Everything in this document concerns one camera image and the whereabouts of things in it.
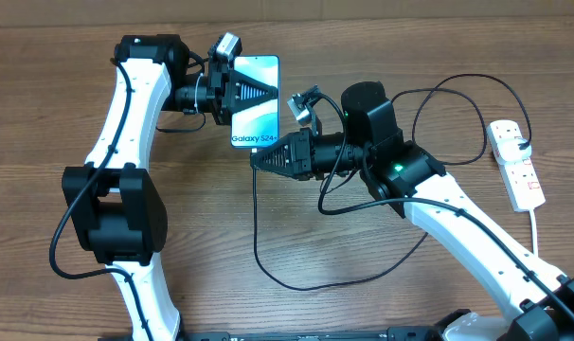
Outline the Samsung Galaxy smartphone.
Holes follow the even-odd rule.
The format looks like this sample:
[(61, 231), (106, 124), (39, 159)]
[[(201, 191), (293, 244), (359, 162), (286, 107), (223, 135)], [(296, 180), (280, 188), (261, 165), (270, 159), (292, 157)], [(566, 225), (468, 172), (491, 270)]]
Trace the Samsung Galaxy smartphone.
[(278, 89), (278, 98), (231, 113), (230, 142), (237, 149), (262, 149), (274, 144), (279, 135), (279, 58), (277, 55), (240, 56), (231, 75), (233, 95), (240, 82), (265, 83)]

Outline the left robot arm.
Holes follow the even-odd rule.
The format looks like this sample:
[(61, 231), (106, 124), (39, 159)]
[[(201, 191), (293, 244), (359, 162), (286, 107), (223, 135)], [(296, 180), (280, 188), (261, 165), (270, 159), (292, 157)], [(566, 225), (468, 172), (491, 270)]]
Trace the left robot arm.
[(100, 274), (111, 275), (132, 320), (133, 340), (183, 340), (183, 319), (162, 268), (168, 213), (150, 175), (162, 112), (213, 120), (236, 149), (278, 140), (280, 63), (246, 55), (241, 39), (221, 35), (205, 56), (176, 34), (126, 35), (116, 45), (117, 78), (99, 139), (79, 167), (63, 172), (72, 224)]

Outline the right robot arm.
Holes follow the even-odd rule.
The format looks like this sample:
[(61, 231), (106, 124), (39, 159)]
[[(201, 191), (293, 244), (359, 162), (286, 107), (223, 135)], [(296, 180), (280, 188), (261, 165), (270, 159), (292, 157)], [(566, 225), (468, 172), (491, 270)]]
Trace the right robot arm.
[(497, 317), (457, 310), (432, 326), (390, 327), (390, 340), (574, 340), (574, 277), (530, 252), (484, 213), (445, 165), (397, 124), (377, 81), (358, 82), (334, 104), (343, 129), (323, 135), (312, 106), (316, 88), (295, 95), (301, 129), (254, 152), (254, 171), (329, 184), (359, 173), (371, 206), (390, 206), (437, 240), (486, 290)]

